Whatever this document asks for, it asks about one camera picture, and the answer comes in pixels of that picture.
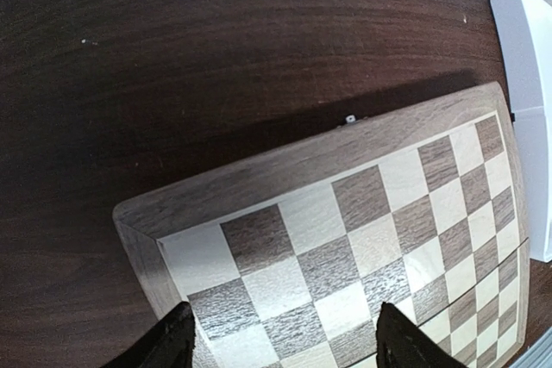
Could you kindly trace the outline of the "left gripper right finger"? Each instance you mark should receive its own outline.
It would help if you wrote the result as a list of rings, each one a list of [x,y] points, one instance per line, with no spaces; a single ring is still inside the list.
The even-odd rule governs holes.
[[[379,368],[466,368],[445,353],[394,304],[381,304],[376,326]]]

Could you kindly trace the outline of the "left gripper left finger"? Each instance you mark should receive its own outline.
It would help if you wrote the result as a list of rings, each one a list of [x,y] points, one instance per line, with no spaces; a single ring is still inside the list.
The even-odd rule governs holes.
[[[180,302],[134,345],[103,367],[192,367],[195,339],[191,305]]]

